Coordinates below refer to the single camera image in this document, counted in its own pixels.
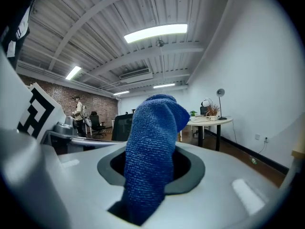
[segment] cable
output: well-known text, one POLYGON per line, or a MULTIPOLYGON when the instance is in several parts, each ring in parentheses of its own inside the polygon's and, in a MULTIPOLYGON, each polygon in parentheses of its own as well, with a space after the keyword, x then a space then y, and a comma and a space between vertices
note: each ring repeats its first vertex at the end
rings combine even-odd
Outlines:
POLYGON ((264 141, 264 147, 263 147, 263 149, 261 151, 258 152, 258 154, 260 154, 264 150, 265 144, 266 144, 266 141, 264 141))
POLYGON ((235 130, 234 130, 234 120, 232 120, 232 123, 233 123, 233 131, 234 131, 234 136, 235 136, 235 142, 236 142, 236 144, 238 144, 237 140, 236 140, 236 133, 235 133, 235 130))
POLYGON ((160 47, 160 52, 161 52, 161 67, 162 67, 162 71, 163 71, 163 83, 165 83, 165 62, 164 62, 164 55, 163 55, 163 51, 162 51, 162 47, 160 47))

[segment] potted plant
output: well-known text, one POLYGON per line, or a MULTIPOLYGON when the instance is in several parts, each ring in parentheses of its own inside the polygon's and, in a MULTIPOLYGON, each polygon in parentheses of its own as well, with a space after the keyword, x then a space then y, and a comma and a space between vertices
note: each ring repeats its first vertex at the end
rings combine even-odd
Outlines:
POLYGON ((217 114, 219 111, 219 107, 215 104, 211 104, 207 106, 206 116, 210 116, 212 121, 217 120, 217 114))
POLYGON ((194 110, 192 110, 191 112, 190 112, 190 114, 191 114, 191 121, 194 121, 195 120, 195 114, 196 114, 197 112, 196 111, 194 111, 194 110))

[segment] blue towel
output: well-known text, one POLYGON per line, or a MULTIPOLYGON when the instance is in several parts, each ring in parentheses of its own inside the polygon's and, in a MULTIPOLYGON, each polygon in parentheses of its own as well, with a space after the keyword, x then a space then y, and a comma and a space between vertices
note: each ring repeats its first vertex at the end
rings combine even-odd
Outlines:
POLYGON ((149 97, 136 109, 124 171, 132 223, 143 224, 164 200, 164 187, 173 180, 177 133, 189 117, 172 96, 165 94, 149 97))

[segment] air vent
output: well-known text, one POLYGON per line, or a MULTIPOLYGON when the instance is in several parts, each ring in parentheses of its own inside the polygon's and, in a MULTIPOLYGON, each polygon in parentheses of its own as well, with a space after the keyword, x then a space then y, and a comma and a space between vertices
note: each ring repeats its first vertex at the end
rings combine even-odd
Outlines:
POLYGON ((120 76, 122 83, 140 82, 152 78, 153 78, 153 74, 150 72, 148 68, 129 72, 120 76))
POLYGON ((148 68, 142 69, 142 70, 133 71, 133 72, 129 72, 127 74, 123 74, 123 75, 120 76, 120 79, 123 80, 123 79, 129 78, 129 77, 132 77, 132 76, 136 76, 136 75, 140 75, 140 74, 147 74, 147 73, 149 73, 149 69, 148 68))

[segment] ceiling light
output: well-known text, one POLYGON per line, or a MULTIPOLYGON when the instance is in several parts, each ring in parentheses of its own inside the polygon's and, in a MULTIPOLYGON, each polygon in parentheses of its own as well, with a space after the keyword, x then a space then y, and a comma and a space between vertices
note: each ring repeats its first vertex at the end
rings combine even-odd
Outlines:
POLYGON ((166 85, 160 85, 160 86, 154 86, 154 88, 167 87, 167 86, 175 86, 175 83, 166 84, 166 85))
POLYGON ((113 95, 121 95, 121 94, 127 94, 127 93, 129 93, 129 91, 121 92, 121 93, 115 93, 115 94, 113 94, 113 95))
POLYGON ((130 33, 124 38, 128 43, 131 43, 148 37, 186 32, 187 24, 161 25, 130 33))
POLYGON ((70 80, 73 76, 75 76, 75 74, 80 71, 81 67, 75 66, 73 68, 73 70, 71 70, 71 72, 67 75, 66 79, 70 80))

